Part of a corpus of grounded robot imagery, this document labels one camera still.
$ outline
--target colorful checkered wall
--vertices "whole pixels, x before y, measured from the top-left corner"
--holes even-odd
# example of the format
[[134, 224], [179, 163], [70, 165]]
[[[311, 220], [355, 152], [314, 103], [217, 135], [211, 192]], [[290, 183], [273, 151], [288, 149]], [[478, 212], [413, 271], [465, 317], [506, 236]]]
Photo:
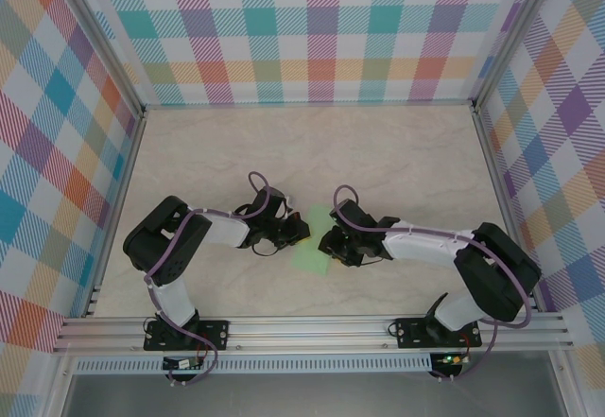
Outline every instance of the colorful checkered wall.
[[88, 1], [141, 98], [182, 105], [467, 99], [523, 0]]
[[605, 0], [545, 0], [485, 109], [547, 306], [605, 415]]
[[135, 117], [65, 0], [0, 0], [0, 416], [77, 316]]
[[514, 0], [514, 3], [512, 4], [512, 7], [509, 10], [509, 14], [507, 15], [506, 20], [500, 27], [500, 31], [498, 32], [495, 41], [493, 41], [492, 48], [490, 49], [490, 54], [483, 63], [483, 67], [481, 67], [481, 72], [479, 72], [479, 77], [476, 79], [475, 84], [473, 85], [473, 90], [471, 91], [471, 95], [469, 98], [476, 99], [476, 96], [479, 93], [483, 82], [485, 81], [485, 77], [488, 75], [488, 72], [490, 72], [490, 69], [492, 69], [493, 61], [498, 56], [498, 53], [502, 49], [502, 46], [509, 37], [510, 29], [515, 24], [517, 16], [521, 12], [521, 9], [525, 2], [526, 0]]

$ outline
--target beige marble surface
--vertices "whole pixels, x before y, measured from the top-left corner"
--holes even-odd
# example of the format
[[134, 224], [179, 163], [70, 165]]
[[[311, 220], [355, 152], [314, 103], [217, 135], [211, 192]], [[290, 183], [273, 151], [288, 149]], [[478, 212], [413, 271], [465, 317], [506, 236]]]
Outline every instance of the beige marble surface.
[[[122, 243], [164, 197], [230, 210], [250, 202], [250, 170], [294, 196], [304, 215], [353, 185], [376, 219], [473, 229], [502, 226], [468, 108], [329, 107], [151, 112], [102, 285], [96, 316], [153, 312], [143, 275]], [[332, 262], [327, 276], [294, 269], [292, 250], [270, 258], [210, 245], [184, 276], [207, 316], [424, 313], [457, 273], [413, 261], [360, 269]]]

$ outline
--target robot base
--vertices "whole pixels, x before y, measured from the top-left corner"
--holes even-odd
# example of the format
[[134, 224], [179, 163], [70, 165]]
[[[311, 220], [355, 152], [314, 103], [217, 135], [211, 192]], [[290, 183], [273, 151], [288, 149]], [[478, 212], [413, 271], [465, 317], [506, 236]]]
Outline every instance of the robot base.
[[[227, 339], [229, 336], [228, 321], [192, 321], [187, 323], [183, 328], [210, 340], [218, 351], [225, 351], [227, 349]], [[200, 344], [196, 339], [191, 339], [176, 331], [159, 318], [147, 324], [143, 350], [196, 351]]]
[[470, 348], [477, 348], [481, 346], [481, 334], [479, 334], [476, 322], [466, 324], [457, 332], [443, 333], [441, 339], [436, 341], [428, 334], [426, 318], [399, 318], [395, 320], [395, 334], [397, 347], [400, 349], [466, 348], [467, 345]]

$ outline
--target green sponge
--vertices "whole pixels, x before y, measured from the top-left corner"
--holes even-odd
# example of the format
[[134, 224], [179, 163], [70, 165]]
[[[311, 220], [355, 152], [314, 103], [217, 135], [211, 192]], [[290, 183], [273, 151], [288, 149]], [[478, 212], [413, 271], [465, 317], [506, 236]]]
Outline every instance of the green sponge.
[[330, 217], [331, 207], [322, 204], [313, 204], [303, 219], [309, 225], [311, 237], [296, 245], [292, 266], [300, 270], [308, 270], [327, 275], [330, 265], [330, 256], [318, 250], [321, 238], [335, 225]]

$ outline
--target purple cable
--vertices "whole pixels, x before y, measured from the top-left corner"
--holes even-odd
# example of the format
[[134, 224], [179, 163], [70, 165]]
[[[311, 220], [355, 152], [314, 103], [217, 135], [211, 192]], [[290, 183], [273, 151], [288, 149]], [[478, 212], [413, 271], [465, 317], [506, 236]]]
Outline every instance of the purple cable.
[[488, 356], [488, 354], [492, 351], [493, 346], [495, 345], [495, 339], [498, 335], [498, 326], [503, 326], [503, 327], [508, 327], [511, 329], [521, 329], [523, 327], [527, 327], [527, 325], [529, 324], [529, 322], [531, 321], [531, 303], [529, 302], [529, 297], [526, 295], [525, 290], [523, 289], [523, 287], [521, 286], [521, 284], [519, 283], [519, 280], [517, 280], [517, 277], [514, 276], [514, 273], [512, 273], [512, 271], [509, 269], [509, 267], [504, 263], [504, 261], [502, 261], [494, 252], [492, 252], [490, 249], [488, 249], [485, 245], [481, 244], [480, 242], [475, 241], [474, 239], [471, 239], [470, 237], [466, 237], [464, 235], [455, 235], [453, 233], [449, 233], [446, 231], [439, 231], [439, 230], [431, 230], [428, 228], [413, 228], [413, 227], [406, 227], [406, 228], [366, 228], [365, 226], [360, 226], [357, 225], [355, 223], [353, 223], [352, 221], [350, 221], [348, 218], [346, 218], [342, 212], [340, 211], [340, 208], [338, 207], [338, 194], [340, 193], [340, 191], [347, 189], [349, 190], [351, 193], [353, 193], [353, 196], [355, 198], [355, 203], [358, 204], [359, 203], [359, 195], [357, 194], [357, 192], [355, 191], [354, 188], [352, 188], [350, 185], [347, 185], [346, 183], [339, 186], [336, 191], [334, 192], [334, 197], [333, 197], [333, 203], [334, 203], [334, 209], [337, 212], [338, 216], [340, 217], [340, 219], [342, 221], [344, 221], [347, 225], [349, 225], [351, 228], [354, 228], [358, 231], [362, 231], [362, 232], [366, 232], [366, 233], [409, 233], [411, 235], [414, 234], [418, 234], [418, 235], [433, 235], [435, 237], [444, 237], [447, 239], [455, 239], [456, 240], [461, 240], [462, 242], [466, 242], [469, 245], [472, 245], [473, 247], [476, 247], [478, 249], [480, 249], [482, 252], [484, 252], [486, 255], [488, 255], [494, 262], [495, 264], [498, 265], [498, 267], [504, 271], [504, 273], [507, 275], [507, 277], [509, 277], [509, 280], [512, 281], [512, 284], [514, 285], [515, 289], [517, 290], [517, 292], [519, 293], [519, 296], [521, 296], [521, 299], [523, 300], [523, 305], [526, 309], [526, 317], [523, 321], [517, 323], [517, 324], [511, 324], [508, 322], [502, 322], [502, 321], [497, 321], [497, 320], [493, 320], [493, 321], [489, 321], [489, 320], [481, 320], [481, 322], [489, 324], [489, 325], [493, 325], [493, 335], [492, 335], [492, 340], [490, 341], [490, 344], [488, 345], [487, 349], [485, 350], [485, 353], [483, 355], [483, 357], [470, 369], [466, 370], [464, 373], [460, 374], [458, 377], [462, 377], [464, 375], [469, 374], [470, 372], [473, 372], [476, 370], [476, 367]]
[[[176, 233], [174, 233], [174, 235], [172, 236], [172, 239], [170, 240], [170, 243], [168, 244], [168, 247], [166, 248], [162, 257], [160, 257], [160, 259], [153, 266], [153, 268], [151, 268], [149, 270], [149, 272], [145, 274], [145, 277], [143, 277], [143, 280], [147, 284], [149, 298], [151, 299], [151, 301], [153, 302], [153, 305], [158, 310], [160, 317], [162, 317], [162, 319], [164, 321], [166, 321], [168, 323], [168, 325], [170, 325], [170, 327], [172, 327], [173, 329], [181, 332], [182, 334], [186, 335], [187, 337], [198, 340], [199, 342], [205, 344], [210, 349], [212, 349], [212, 351], [215, 353], [215, 358], [213, 359], [213, 362], [210, 365], [210, 367], [208, 369], [206, 369], [203, 373], [197, 374], [193, 379], [190, 379], [187, 382], [183, 382], [182, 384], [184, 386], [189, 386], [189, 385], [195, 384], [196, 382], [199, 382], [201, 379], [206, 377], [216, 367], [216, 364], [218, 363], [218, 349], [210, 340], [208, 340], [204, 337], [201, 337], [197, 334], [194, 334], [193, 332], [189, 332], [188, 330], [183, 329], [182, 327], [180, 327], [178, 324], [176, 324], [174, 321], [170, 320], [170, 318], [167, 317], [167, 315], [162, 311], [160, 304], [158, 303], [158, 299], [155, 295], [155, 291], [153, 290], [153, 284], [152, 284], [153, 281], [152, 281], [151, 277], [153, 276], [154, 273], [156, 273], [158, 271], [158, 269], [161, 266], [164, 265], [165, 260], [172, 253], [172, 251], [174, 250], [174, 246], [177, 244], [177, 241], [179, 240], [179, 237], [181, 237], [181, 234], [182, 234], [182, 231], [184, 230], [185, 225], [189, 222], [191, 217], [194, 216], [195, 214], [214, 214], [216, 216], [221, 216], [221, 217], [230, 217], [230, 218], [237, 218], [240, 220], [245, 220], [246, 218], [256, 217], [261, 212], [263, 212], [265, 209], [267, 209], [268, 201], [270, 198], [270, 186], [268, 184], [267, 178], [265, 178], [265, 176], [263, 176], [261, 173], [259, 173], [257, 171], [251, 171], [250, 173], [248, 173], [248, 181], [250, 182], [252, 188], [256, 191], [256, 193], [258, 193], [259, 190], [256, 187], [256, 185], [254, 185], [254, 182], [252, 181], [252, 176], [258, 176], [263, 181], [263, 184], [265, 185], [264, 188], [267, 191], [267, 195], [265, 196], [263, 205], [258, 210], [252, 212], [251, 214], [246, 214], [244, 216], [232, 214], [231, 212], [217, 211], [215, 209], [194, 209], [194, 210], [192, 210], [182, 220], [181, 224], [179, 225], [179, 229], [177, 229]], [[168, 377], [170, 378], [170, 380], [174, 381], [174, 378], [172, 377], [172, 370], [168, 372]]]

